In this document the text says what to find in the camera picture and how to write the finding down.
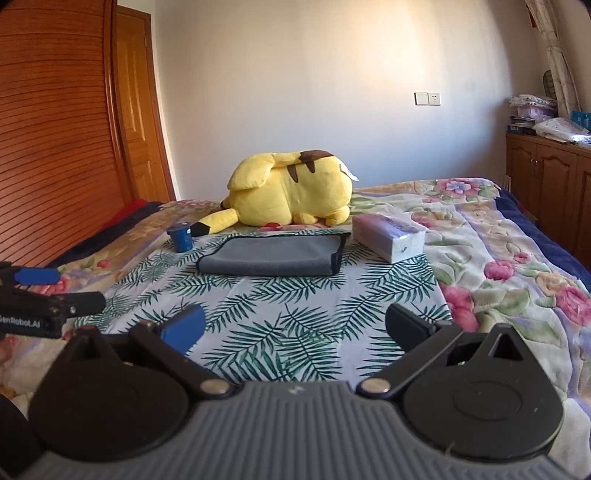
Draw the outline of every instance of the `folded towel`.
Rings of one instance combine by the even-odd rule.
[[[328,276],[340,271],[349,233],[235,236],[201,257],[201,273],[257,277]]]

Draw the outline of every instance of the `wall socket panel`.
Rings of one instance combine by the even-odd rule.
[[[441,95],[436,92],[417,92],[414,94],[414,103],[416,105],[441,105]]]
[[[439,93],[429,92],[429,105],[440,106],[441,95]]]

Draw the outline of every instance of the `yellow plush toy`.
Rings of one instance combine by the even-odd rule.
[[[228,183],[220,212],[191,227],[193,236],[218,233],[235,223],[334,226],[349,218],[357,180],[333,154],[323,150],[263,153],[243,160]]]

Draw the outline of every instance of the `blue cup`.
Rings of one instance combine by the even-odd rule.
[[[193,237],[191,237],[191,224],[188,222],[175,223],[166,230],[173,241],[176,253],[188,252],[193,248]]]

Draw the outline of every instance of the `tissue pack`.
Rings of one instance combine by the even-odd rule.
[[[414,222],[376,213],[353,217],[353,238],[391,264],[423,253],[425,230]]]

